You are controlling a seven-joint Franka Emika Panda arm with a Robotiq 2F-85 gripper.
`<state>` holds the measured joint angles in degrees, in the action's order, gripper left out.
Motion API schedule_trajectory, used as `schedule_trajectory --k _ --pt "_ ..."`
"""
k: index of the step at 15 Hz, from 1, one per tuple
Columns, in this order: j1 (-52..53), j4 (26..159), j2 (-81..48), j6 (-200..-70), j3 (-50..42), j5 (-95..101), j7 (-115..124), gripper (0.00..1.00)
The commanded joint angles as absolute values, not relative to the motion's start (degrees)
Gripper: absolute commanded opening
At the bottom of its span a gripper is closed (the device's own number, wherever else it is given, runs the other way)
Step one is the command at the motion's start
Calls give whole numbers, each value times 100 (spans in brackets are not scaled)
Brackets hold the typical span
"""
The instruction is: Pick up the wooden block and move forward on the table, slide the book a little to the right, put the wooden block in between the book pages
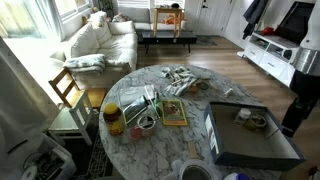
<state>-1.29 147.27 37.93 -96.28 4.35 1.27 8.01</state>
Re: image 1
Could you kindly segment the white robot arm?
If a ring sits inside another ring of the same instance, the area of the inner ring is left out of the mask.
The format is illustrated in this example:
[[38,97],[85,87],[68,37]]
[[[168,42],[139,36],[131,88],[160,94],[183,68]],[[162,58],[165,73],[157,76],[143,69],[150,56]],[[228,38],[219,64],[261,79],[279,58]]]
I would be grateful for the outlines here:
[[295,72],[290,89],[296,98],[282,120],[282,133],[293,137],[320,100],[320,0],[315,1],[308,20],[308,31],[293,61]]

